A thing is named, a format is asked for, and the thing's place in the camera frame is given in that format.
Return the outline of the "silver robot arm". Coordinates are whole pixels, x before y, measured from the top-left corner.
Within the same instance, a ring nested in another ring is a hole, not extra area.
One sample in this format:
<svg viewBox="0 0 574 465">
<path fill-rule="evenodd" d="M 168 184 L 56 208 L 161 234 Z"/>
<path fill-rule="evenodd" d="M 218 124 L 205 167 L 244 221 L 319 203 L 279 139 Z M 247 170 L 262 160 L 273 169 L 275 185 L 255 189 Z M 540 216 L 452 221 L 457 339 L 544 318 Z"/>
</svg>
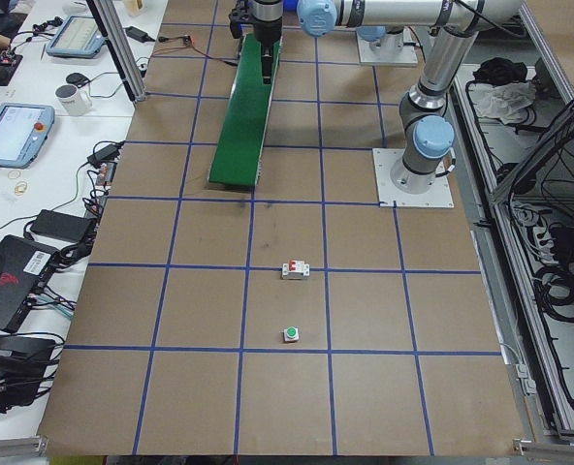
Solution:
<svg viewBox="0 0 574 465">
<path fill-rule="evenodd" d="M 284 44 L 289 59 L 302 43 L 302 64 L 276 71 L 279 103 L 271 110 L 264 162 L 302 154 L 306 167 L 337 179 L 338 164 L 364 159 L 372 147 L 405 147 L 405 124 L 445 111 L 450 85 L 478 33 L 516 15 L 518 1 L 300 1 L 293 16 L 281 1 L 238 1 L 236 8 L 262 40 Z M 414 51 L 412 66 L 362 63 L 358 30 L 381 27 L 402 39 L 436 29 Z"/>
<path fill-rule="evenodd" d="M 373 52 L 399 52 L 403 49 L 403 27 L 360 26 L 356 30 L 359 48 Z"/>
</svg>

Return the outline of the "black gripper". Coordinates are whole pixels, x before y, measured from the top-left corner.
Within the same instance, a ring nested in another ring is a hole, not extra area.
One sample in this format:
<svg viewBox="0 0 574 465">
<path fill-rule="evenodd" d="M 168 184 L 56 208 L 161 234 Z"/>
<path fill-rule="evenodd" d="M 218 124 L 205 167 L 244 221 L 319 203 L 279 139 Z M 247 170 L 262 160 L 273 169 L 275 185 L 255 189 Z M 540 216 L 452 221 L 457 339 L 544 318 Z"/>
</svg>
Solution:
<svg viewBox="0 0 574 465">
<path fill-rule="evenodd" d="M 260 21 L 253 26 L 256 40 L 262 46 L 261 76 L 262 82 L 271 84 L 272 80 L 272 56 L 274 45 L 280 40 L 279 21 Z"/>
</svg>

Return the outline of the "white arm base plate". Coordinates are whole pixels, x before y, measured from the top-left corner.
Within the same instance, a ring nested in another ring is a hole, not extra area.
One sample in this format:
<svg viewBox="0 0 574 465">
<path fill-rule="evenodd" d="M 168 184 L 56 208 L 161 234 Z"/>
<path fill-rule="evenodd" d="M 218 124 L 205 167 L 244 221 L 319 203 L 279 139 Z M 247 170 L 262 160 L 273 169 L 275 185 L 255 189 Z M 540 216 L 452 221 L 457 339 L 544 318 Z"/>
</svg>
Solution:
<svg viewBox="0 0 574 465">
<path fill-rule="evenodd" d="M 404 149 L 373 148 L 373 166 L 381 207 L 453 208 L 446 161 L 453 161 L 453 150 L 439 160 L 436 171 L 419 175 L 403 164 Z"/>
<path fill-rule="evenodd" d="M 418 58 L 416 54 L 416 45 L 410 30 L 403 27 L 403 49 L 399 52 L 373 52 L 366 48 L 359 48 L 358 37 L 357 45 L 359 51 L 359 60 L 362 65 L 369 66 L 392 66 L 392 67 L 416 67 Z"/>
</svg>

